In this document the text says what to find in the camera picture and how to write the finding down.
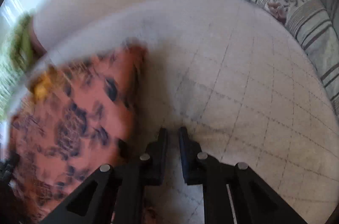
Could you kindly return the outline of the green patterned pillow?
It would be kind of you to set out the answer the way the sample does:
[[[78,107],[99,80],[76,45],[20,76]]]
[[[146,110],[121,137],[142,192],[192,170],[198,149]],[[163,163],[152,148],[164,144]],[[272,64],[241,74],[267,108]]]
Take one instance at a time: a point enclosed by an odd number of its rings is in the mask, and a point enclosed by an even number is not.
[[[21,15],[1,44],[1,121],[7,117],[15,88],[33,64],[33,48],[29,35],[31,20],[31,14]]]

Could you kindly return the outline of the orange floral blouse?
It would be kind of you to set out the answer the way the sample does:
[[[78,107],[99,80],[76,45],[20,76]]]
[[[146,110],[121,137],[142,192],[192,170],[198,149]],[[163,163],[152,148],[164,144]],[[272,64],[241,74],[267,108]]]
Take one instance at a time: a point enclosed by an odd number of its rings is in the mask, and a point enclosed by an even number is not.
[[[123,161],[146,54],[127,45],[31,83],[10,124],[6,154],[19,161],[1,187],[2,223],[42,221],[101,165]]]

